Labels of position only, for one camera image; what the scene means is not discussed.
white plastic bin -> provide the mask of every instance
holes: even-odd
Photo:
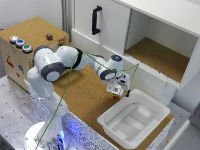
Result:
[[[170,113],[170,109],[135,89],[97,121],[105,133],[126,149],[135,149]]]

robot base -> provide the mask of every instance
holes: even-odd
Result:
[[[34,140],[34,137],[37,135],[39,130],[44,125],[44,122],[40,122],[32,126],[25,134],[24,138],[24,150],[36,150],[37,142]],[[65,142],[66,147],[69,145],[70,139],[65,140],[68,143]],[[41,148],[38,146],[37,150],[49,150],[49,148],[46,146],[44,148]]]

door handle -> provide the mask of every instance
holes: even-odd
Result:
[[[92,13],[92,34],[98,34],[100,32],[100,29],[97,29],[97,12],[102,10],[101,6],[97,6],[97,8],[95,8],[93,10]]]

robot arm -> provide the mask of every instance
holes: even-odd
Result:
[[[61,76],[64,70],[71,68],[77,53],[79,55],[72,69],[82,70],[87,64],[90,64],[102,82],[107,84],[108,92],[122,96],[129,89],[129,75],[122,71],[114,71],[123,70],[122,58],[118,55],[111,56],[110,60],[106,62],[102,56],[84,54],[81,50],[73,47],[61,46],[54,53],[51,48],[42,45],[34,53],[35,67],[45,81],[53,82]]]

cabinet door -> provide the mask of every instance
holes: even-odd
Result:
[[[97,6],[97,28],[92,35],[92,13]],[[120,54],[124,53],[130,8],[112,0],[75,0],[75,30]]]

